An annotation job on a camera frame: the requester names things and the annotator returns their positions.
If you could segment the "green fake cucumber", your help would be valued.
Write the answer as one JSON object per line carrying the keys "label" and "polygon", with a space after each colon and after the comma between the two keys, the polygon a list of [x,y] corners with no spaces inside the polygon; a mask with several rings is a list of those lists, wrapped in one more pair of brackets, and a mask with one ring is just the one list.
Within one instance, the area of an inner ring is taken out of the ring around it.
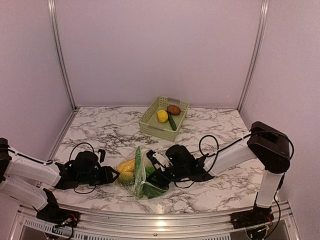
{"label": "green fake cucumber", "polygon": [[169,122],[171,129],[173,131],[176,131],[177,130],[177,126],[176,126],[176,123],[175,123],[172,115],[170,113],[167,113],[167,115],[168,115],[167,121]]}

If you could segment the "green fake leafy vegetable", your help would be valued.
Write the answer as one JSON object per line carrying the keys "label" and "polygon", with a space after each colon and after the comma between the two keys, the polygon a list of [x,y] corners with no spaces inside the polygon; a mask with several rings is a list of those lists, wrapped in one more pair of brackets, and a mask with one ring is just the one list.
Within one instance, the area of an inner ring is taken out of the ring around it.
{"label": "green fake leafy vegetable", "polygon": [[153,166],[146,166],[145,168],[146,179],[143,183],[143,195],[147,199],[152,199],[165,194],[169,189],[169,185],[164,185],[165,181],[155,170]]}

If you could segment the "green fake chili pepper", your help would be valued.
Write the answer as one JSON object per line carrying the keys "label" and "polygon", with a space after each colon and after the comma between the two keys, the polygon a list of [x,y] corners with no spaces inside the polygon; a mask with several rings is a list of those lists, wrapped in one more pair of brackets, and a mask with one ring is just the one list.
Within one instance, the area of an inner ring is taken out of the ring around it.
{"label": "green fake chili pepper", "polygon": [[140,177],[140,168],[141,168],[141,147],[138,146],[135,150],[135,165],[134,165],[134,177],[137,181]]}

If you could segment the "clear zip top bag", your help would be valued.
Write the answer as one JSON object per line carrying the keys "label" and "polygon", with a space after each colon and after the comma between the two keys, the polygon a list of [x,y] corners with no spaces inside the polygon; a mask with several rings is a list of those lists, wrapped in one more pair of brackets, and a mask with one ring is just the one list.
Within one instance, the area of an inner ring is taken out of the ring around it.
{"label": "clear zip top bag", "polygon": [[[119,181],[118,181],[118,178],[117,178],[117,181],[121,186],[126,188],[137,199],[143,199],[144,200],[144,199],[148,199],[143,194],[143,184],[144,184],[144,182],[146,180],[145,167],[148,167],[148,166],[153,167],[153,166],[152,166],[151,161],[147,158],[148,149],[143,147],[143,146],[139,146],[139,147],[140,147],[140,150],[141,150],[141,165],[140,165],[139,179],[135,180],[133,185],[121,185],[119,183]],[[126,156],[122,162],[135,159],[136,149],[137,149],[137,147],[128,156]]]}

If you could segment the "yellow fake lemon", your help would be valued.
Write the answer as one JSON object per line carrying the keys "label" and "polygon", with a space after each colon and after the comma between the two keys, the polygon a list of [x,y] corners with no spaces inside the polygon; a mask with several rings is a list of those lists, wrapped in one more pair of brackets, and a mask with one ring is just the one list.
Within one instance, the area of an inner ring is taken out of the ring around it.
{"label": "yellow fake lemon", "polygon": [[158,121],[159,121],[160,123],[165,123],[165,122],[167,122],[167,121],[168,121],[168,118],[169,118],[169,116],[168,116],[168,113],[167,113],[166,110],[160,109],[160,110],[157,111],[157,119],[158,119]]}
{"label": "yellow fake lemon", "polygon": [[131,186],[135,184],[135,175],[133,172],[124,171],[119,174],[118,182],[123,186]]}

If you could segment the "brown fake potato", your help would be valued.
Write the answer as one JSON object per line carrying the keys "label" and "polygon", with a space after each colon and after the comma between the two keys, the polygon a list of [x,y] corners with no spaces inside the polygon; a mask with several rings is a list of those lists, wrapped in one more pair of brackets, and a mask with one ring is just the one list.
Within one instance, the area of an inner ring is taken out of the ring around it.
{"label": "brown fake potato", "polygon": [[167,107],[167,112],[171,115],[177,116],[181,113],[181,109],[176,105],[169,105]]}

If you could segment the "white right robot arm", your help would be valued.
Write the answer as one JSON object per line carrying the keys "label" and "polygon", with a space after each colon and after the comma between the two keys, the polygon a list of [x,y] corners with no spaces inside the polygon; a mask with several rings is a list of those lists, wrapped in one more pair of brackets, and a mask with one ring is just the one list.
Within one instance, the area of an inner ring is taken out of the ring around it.
{"label": "white right robot arm", "polygon": [[160,187],[170,183],[202,183],[212,180],[227,169],[252,159],[264,166],[262,182],[255,200],[255,207],[248,212],[247,219],[258,224],[267,216],[281,181],[290,168],[294,145],[284,133],[256,121],[249,134],[213,154],[202,154],[195,158],[183,145],[173,145],[165,156],[149,150],[146,157],[155,171],[148,182]]}

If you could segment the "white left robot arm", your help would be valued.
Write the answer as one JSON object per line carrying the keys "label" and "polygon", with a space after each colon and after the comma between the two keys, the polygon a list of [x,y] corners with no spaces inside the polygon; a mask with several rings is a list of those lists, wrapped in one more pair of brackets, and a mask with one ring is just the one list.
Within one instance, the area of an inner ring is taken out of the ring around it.
{"label": "white left robot arm", "polygon": [[80,185],[92,187],[113,183],[119,172],[111,166],[102,166],[105,151],[93,149],[77,153],[75,159],[66,163],[40,160],[9,146],[8,140],[0,139],[0,191],[25,202],[53,223],[63,219],[63,211],[53,193],[38,188],[30,180],[44,183],[58,190],[76,189]]}

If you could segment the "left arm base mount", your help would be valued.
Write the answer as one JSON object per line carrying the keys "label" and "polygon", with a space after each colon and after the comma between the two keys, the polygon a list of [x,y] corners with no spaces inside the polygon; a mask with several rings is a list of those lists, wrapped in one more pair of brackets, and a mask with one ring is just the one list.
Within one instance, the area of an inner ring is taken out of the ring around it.
{"label": "left arm base mount", "polygon": [[46,205],[44,208],[37,210],[36,218],[57,224],[58,227],[68,224],[76,228],[80,213],[78,211],[60,208],[54,194],[46,188],[44,188],[43,191],[46,195]]}

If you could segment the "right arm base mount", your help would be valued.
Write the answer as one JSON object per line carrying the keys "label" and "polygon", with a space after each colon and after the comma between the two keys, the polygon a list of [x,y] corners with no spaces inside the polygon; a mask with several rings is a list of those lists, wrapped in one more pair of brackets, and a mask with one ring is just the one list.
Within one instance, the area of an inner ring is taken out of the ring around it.
{"label": "right arm base mount", "polygon": [[272,206],[261,207],[255,200],[252,209],[234,212],[230,215],[230,222],[234,229],[247,228],[261,225],[274,220]]}

